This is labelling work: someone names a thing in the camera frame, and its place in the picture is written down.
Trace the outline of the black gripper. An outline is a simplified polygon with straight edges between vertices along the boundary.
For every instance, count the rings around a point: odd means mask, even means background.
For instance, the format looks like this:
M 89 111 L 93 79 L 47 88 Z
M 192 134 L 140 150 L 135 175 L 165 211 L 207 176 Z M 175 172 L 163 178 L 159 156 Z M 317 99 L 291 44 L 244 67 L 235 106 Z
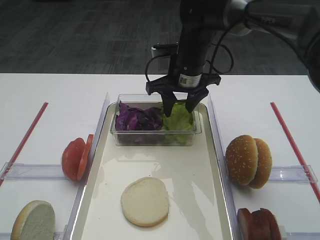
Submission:
M 156 80 L 147 81 L 146 92 L 151 95 L 155 92 L 161 95 L 163 104 L 163 113 L 170 117 L 175 103 L 178 102 L 174 92 L 187 94 L 185 108 L 191 113 L 198 103 L 208 95 L 207 86 L 219 85 L 221 77 L 214 73 L 202 73 L 200 75 L 190 76 L 179 74 L 177 78 L 171 75 L 165 75 Z

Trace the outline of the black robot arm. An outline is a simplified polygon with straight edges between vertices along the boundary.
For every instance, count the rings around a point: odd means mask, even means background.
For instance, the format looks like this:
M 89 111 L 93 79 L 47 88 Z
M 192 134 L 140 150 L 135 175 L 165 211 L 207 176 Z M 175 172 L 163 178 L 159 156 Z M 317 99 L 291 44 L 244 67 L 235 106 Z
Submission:
M 320 3 L 317 0 L 183 0 L 179 42 L 154 45 L 152 57 L 169 58 L 167 75 L 146 82 L 148 94 L 161 95 L 163 112 L 170 116 L 187 93 L 185 108 L 192 112 L 205 98 L 208 86 L 218 85 L 221 72 L 204 73 L 207 54 L 217 32 L 244 36 L 253 30 L 283 40 L 307 68 L 315 89 L 320 87 Z

